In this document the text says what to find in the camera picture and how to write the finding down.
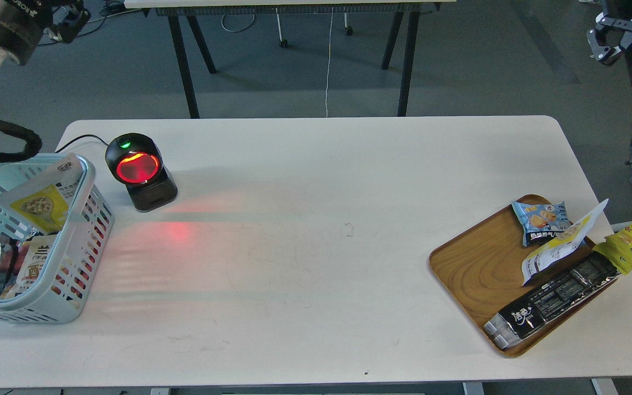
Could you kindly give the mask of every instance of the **wooden tray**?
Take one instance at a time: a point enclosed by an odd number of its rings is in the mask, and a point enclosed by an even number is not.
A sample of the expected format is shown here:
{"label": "wooden tray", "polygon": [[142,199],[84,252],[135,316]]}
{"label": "wooden tray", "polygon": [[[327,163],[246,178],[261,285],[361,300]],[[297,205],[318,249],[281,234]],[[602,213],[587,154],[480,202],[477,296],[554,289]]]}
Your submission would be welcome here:
{"label": "wooden tray", "polygon": [[[530,205],[550,204],[539,195],[525,195],[518,200]],[[546,282],[578,260],[586,257],[594,242],[586,238],[575,252],[538,273],[526,286],[523,284],[521,262],[539,245],[523,247],[523,230],[511,205],[483,220],[431,252],[429,263],[434,274],[472,319],[482,335],[494,348],[507,357],[519,357],[571,317],[599,292],[578,307],[542,327],[519,345],[499,349],[482,329],[484,324],[508,303],[537,285]]]}

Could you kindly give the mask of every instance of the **white table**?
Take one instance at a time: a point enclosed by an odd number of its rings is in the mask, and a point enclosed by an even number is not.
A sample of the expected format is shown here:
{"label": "white table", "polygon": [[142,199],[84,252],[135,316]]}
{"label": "white table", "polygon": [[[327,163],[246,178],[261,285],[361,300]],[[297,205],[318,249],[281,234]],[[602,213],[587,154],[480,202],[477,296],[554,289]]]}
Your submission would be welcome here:
{"label": "white table", "polygon": [[184,39],[179,25],[179,16],[187,17],[196,45],[200,48],[201,56],[210,74],[216,73],[216,66],[208,50],[204,34],[201,32],[197,15],[227,15],[227,14],[257,14],[266,13],[276,15],[279,27],[279,45],[287,47],[287,41],[281,34],[279,15],[285,13],[346,13],[346,28],[348,27],[347,13],[362,12],[394,12],[394,19],[389,31],[387,46],[384,50],[381,69],[387,70],[391,62],[394,45],[396,44],[399,28],[404,12],[409,12],[406,45],[404,48],[404,64],[402,65],[401,88],[399,89],[399,106],[397,116],[406,116],[409,103],[409,88],[411,85],[411,71],[414,67],[414,52],[416,49],[416,35],[419,30],[419,16],[422,4],[441,6],[441,3],[456,2],[456,0],[126,0],[127,8],[155,8],[156,13],[166,16],[170,25],[170,33],[180,69],[182,85],[187,100],[190,118],[199,118],[199,108],[196,104],[194,83],[184,47]]}
{"label": "white table", "polygon": [[[101,143],[70,146],[116,224],[77,320],[0,323],[0,387],[632,376],[632,275],[507,359],[428,268],[524,194],[571,218],[597,203],[549,117],[79,121],[61,143],[127,132],[178,198],[138,213]],[[610,233],[601,217],[590,237]]]}

